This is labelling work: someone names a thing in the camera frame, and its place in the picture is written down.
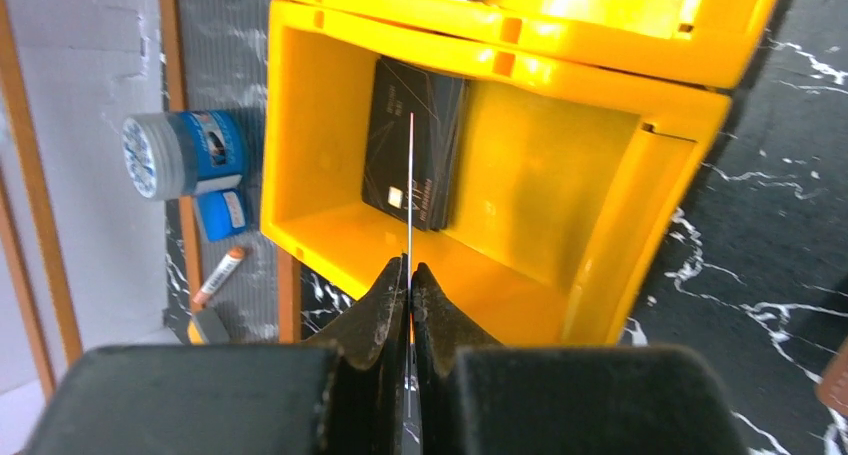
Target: storage bin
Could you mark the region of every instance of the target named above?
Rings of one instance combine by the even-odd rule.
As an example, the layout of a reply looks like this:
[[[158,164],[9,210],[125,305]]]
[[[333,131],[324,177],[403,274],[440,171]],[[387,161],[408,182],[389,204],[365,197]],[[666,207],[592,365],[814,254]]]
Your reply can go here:
[[[614,342],[727,97],[351,14],[271,3],[262,232],[354,298],[406,249],[360,199],[380,54],[464,76],[454,216],[413,234],[512,345]]]
[[[776,0],[295,0],[653,77],[732,88]]]

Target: glue stick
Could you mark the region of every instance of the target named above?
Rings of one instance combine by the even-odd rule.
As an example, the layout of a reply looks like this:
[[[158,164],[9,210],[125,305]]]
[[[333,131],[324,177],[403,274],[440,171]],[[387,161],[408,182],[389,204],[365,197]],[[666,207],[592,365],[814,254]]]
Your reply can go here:
[[[233,273],[242,260],[244,260],[244,249],[241,247],[231,248],[230,251],[224,255],[224,258],[221,259],[221,262],[218,263],[218,266],[215,267],[215,271],[212,272],[212,275],[209,275],[209,278],[207,278],[203,286],[200,287],[200,290],[194,294],[194,298],[192,299],[194,303],[198,305],[205,305],[206,302],[212,298],[212,295],[215,295],[215,292],[221,288],[221,285],[224,284],[227,277]]]

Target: gray ribbed surface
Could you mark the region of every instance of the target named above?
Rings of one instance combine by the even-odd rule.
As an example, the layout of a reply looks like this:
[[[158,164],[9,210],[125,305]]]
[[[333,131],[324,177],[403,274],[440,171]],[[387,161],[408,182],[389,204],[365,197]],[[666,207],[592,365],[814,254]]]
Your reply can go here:
[[[251,175],[242,185],[253,230],[202,243],[208,276],[233,245],[248,256],[215,296],[212,306],[235,339],[276,338],[276,246],[258,231],[268,89],[268,7],[271,0],[179,0],[182,50],[191,109],[236,109],[247,129]]]

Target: small blue container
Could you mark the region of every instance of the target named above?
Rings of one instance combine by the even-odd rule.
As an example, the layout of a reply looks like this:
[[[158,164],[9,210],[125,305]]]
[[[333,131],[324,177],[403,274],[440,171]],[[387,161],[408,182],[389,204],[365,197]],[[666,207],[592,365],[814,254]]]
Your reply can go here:
[[[247,230],[244,199],[236,190],[205,193],[194,199],[194,206],[201,232],[210,242]]]
[[[152,200],[234,188],[247,175],[244,136],[223,110],[131,115],[122,136],[130,178]]]

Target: wooden strip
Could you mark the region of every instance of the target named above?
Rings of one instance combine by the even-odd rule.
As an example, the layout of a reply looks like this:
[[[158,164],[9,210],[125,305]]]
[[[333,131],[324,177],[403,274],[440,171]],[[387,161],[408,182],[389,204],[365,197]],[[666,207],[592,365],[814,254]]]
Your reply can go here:
[[[65,359],[68,365],[71,365],[82,354],[82,343],[71,291],[68,288],[65,263],[62,260],[59,235],[56,233],[56,221],[53,210],[50,208],[47,182],[44,179],[41,155],[38,152],[35,127],[30,116],[6,0],[0,0],[0,89],[6,99],[9,127],[17,148],[27,200],[35,223],[35,236],[38,239],[41,260],[47,276],[47,286],[50,289],[53,310],[59,324]]]
[[[162,47],[165,52],[165,81],[168,84],[169,110],[188,110],[183,75],[182,45],[180,42],[180,17],[177,0],[159,0],[162,17]],[[183,247],[186,254],[186,278],[189,293],[200,290],[203,283],[203,267],[200,258],[200,240],[194,218],[194,201],[191,197],[180,198],[180,226],[183,231]],[[203,307],[189,300],[191,311]]]
[[[282,248],[277,249],[277,305],[280,342],[300,341],[300,261]]]
[[[12,276],[12,286],[18,298],[18,307],[21,310],[21,318],[24,320],[35,369],[41,380],[41,390],[44,392],[44,399],[49,400],[56,391],[56,378],[53,374],[53,365],[50,363],[47,342],[41,328],[38,307],[32,294],[32,285],[2,174],[0,174],[0,243],[3,244],[3,252],[6,254],[6,266],[9,267],[9,274]]]

